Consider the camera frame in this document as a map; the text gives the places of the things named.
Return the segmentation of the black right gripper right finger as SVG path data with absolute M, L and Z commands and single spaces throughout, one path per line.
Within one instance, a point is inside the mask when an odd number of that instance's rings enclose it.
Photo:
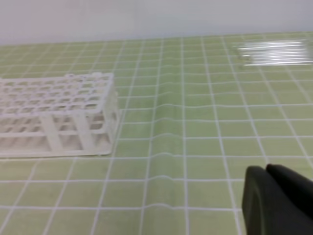
M 313 182 L 280 164 L 268 164 L 266 171 L 289 200 L 310 219 L 313 218 Z

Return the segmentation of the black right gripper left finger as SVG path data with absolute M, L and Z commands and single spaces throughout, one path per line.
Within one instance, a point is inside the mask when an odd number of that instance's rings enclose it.
M 248 235 L 311 235 L 313 219 L 284 194 L 266 168 L 246 169 L 242 212 Z

